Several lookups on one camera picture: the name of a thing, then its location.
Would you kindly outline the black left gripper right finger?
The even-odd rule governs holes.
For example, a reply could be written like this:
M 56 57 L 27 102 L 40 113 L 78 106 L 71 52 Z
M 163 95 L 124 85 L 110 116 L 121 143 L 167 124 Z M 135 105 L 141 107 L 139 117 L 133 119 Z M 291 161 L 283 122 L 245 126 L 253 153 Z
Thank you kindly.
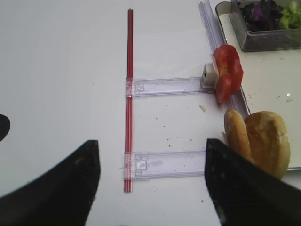
M 301 191 L 215 138 L 206 143 L 205 181 L 222 226 L 301 224 Z

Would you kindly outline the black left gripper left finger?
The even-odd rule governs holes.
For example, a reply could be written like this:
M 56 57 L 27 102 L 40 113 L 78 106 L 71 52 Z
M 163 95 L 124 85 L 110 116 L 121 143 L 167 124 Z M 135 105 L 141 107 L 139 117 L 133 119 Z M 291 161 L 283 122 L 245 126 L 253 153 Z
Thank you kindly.
M 1 197 L 0 224 L 83 226 L 99 180 L 99 145 L 89 140 L 50 171 Z

